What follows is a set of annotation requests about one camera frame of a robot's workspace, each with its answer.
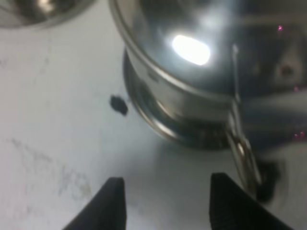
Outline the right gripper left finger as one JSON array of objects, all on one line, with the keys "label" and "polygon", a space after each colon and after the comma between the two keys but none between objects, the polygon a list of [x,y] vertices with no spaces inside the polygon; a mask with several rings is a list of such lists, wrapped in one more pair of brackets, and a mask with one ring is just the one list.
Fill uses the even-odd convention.
[{"label": "right gripper left finger", "polygon": [[95,197],[64,229],[125,230],[126,225],[125,182],[122,177],[110,177]]}]

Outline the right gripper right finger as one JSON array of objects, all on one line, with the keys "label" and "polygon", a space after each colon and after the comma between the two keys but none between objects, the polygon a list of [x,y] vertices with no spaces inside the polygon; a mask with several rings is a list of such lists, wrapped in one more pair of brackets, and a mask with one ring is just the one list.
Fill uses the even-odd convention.
[{"label": "right gripper right finger", "polygon": [[289,230],[227,174],[211,175],[209,217],[213,230]]}]

